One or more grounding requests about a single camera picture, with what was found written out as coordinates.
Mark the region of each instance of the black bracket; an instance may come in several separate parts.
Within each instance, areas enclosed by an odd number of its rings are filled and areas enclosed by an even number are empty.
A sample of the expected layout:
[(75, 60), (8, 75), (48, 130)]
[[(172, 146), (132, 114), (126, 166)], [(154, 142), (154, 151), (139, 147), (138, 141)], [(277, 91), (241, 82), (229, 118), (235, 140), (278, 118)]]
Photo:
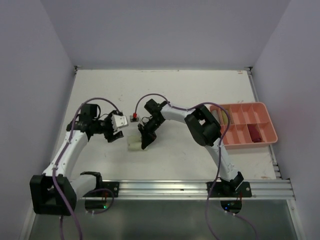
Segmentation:
[[(56, 181), (71, 205), (72, 210), (74, 210), (77, 204), (77, 195), (69, 180), (65, 176), (58, 175)], [(54, 186), (51, 176), (33, 175), (29, 184), (33, 210), (36, 214), (71, 215), (64, 200)]]
[(205, 105), (197, 107), (184, 118), (184, 121), (197, 144), (213, 146), (221, 137), (221, 126)]
[[(120, 183), (118, 181), (103, 181), (101, 188), (102, 189), (109, 189), (113, 195), (114, 198), (117, 198), (119, 195), (119, 186)], [(105, 196), (104, 192), (94, 192), (94, 193), (87, 193), (83, 197), (85, 198), (102, 198)]]
[(156, 140), (157, 135), (155, 131), (165, 121), (165, 118), (161, 114), (161, 110), (166, 104), (166, 101), (159, 104), (153, 99), (146, 102), (144, 108), (151, 114), (151, 117), (148, 122), (138, 124), (138, 130), (141, 133), (141, 148), (143, 150)]
[(95, 189), (101, 189), (102, 187), (102, 176), (100, 172), (97, 171), (83, 171), (80, 175), (92, 175), (95, 177)]
[[(208, 194), (212, 184), (213, 181), (208, 181), (206, 183), (206, 190)], [(238, 198), (239, 196), (242, 198), (252, 197), (251, 187), (248, 181), (243, 181), (235, 191), (226, 191), (226, 184), (218, 181), (213, 187), (210, 198)]]

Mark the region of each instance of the orange compartment tray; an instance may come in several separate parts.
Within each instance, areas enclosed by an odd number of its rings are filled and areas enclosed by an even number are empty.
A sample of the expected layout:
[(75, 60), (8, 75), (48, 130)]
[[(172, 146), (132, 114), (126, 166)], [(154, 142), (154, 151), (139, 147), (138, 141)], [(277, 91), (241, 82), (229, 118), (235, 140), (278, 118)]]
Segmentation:
[[(266, 147), (278, 141), (278, 137), (271, 122), (267, 107), (262, 102), (221, 104), (230, 115), (231, 125), (223, 138), (226, 149), (242, 149)], [(211, 105), (210, 112), (218, 113), (221, 133), (227, 127), (226, 116), (217, 106)], [(253, 142), (252, 129), (260, 142)]]

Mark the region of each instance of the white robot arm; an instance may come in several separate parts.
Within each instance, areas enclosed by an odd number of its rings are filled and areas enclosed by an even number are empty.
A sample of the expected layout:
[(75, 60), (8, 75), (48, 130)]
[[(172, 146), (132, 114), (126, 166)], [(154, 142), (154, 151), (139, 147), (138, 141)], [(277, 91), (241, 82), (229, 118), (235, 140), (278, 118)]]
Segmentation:
[[(104, 120), (100, 120), (96, 117), (98, 107), (96, 104), (85, 104), (81, 108), (78, 116), (79, 120), (75, 123), (73, 132), (71, 131), (71, 122), (67, 126), (63, 144), (52, 162), (43, 171), (42, 175), (34, 175), (31, 178), (30, 190), (33, 209), (36, 214), (70, 215), (65, 202), (53, 184), (53, 168), (56, 169), (57, 184), (73, 210), (76, 207), (77, 200), (89, 191), (102, 187), (102, 177), (99, 172), (82, 172), (77, 179), (69, 181), (82, 149), (93, 135), (104, 134), (107, 141), (111, 143), (123, 137), (122, 131), (118, 131), (118, 129), (128, 126), (127, 117), (116, 110), (109, 113)], [(63, 151), (58, 165), (55, 166)]]
[[(191, 113), (193, 113), (194, 111), (195, 111), (194, 109), (191, 111), (175, 109), (167, 104), (162, 108), (161, 114), (166, 120), (173, 120), (173, 121), (177, 121), (185, 124), (186, 123), (185, 118)], [(210, 146), (210, 145), (204, 146), (205, 149), (211, 155), (214, 163), (217, 166), (219, 164), (219, 147), (218, 147), (219, 142), (220, 142), (220, 138), (217, 138), (213, 142), (213, 146)], [(230, 159), (223, 142), (221, 143), (220, 148), (221, 148), (220, 177), (226, 181), (233, 180), (238, 175), (238, 170), (232, 164), (232, 160)]]
[(156, 129), (165, 120), (173, 120), (184, 123), (189, 128), (193, 139), (203, 146), (211, 155), (214, 163), (219, 165), (219, 148), (221, 150), (220, 178), (231, 191), (236, 191), (242, 184), (244, 178), (235, 168), (226, 148), (221, 141), (221, 126), (212, 116), (206, 106), (201, 105), (192, 110), (186, 108), (175, 108), (166, 101), (161, 104), (153, 99), (149, 100), (144, 108), (151, 114), (147, 123), (140, 123), (138, 129), (141, 133), (141, 148), (145, 149), (156, 138)]

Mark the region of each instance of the small white object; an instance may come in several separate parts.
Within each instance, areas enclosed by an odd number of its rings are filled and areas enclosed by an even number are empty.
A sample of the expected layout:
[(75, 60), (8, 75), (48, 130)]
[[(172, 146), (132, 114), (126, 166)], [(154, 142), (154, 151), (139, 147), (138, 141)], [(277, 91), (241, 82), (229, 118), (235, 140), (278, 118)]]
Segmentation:
[(139, 135), (131, 135), (127, 137), (128, 151), (146, 151), (146, 149), (141, 148), (141, 136)]
[(118, 129), (127, 127), (129, 125), (126, 116), (120, 116), (120, 115), (114, 114), (112, 115), (111, 120), (112, 120), (113, 129), (115, 131), (117, 131)]

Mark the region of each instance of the white table surface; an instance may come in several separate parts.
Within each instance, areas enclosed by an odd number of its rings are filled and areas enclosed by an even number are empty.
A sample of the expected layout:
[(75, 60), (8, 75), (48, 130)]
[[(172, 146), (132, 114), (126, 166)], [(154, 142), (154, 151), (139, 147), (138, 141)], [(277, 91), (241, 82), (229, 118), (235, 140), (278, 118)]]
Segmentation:
[[(129, 118), (140, 97), (165, 95), (176, 105), (191, 107), (202, 102), (218, 104), (254, 102), (246, 71), (232, 70), (79, 70), (58, 140), (61, 146), (66, 126), (85, 100), (103, 97), (114, 102)], [(149, 116), (145, 102), (140, 116)], [(157, 102), (163, 100), (155, 96)], [(106, 102), (94, 101), (109, 113)], [(193, 140), (185, 124), (165, 121), (147, 151), (128, 151), (127, 136), (139, 135), (137, 123), (123, 129), (124, 138), (108, 143), (103, 135), (93, 136), (81, 152), (71, 179), (83, 171), (97, 171), (110, 180), (209, 180), (217, 167), (209, 153)], [(267, 147), (228, 150), (234, 165), (247, 180), (276, 179)]]

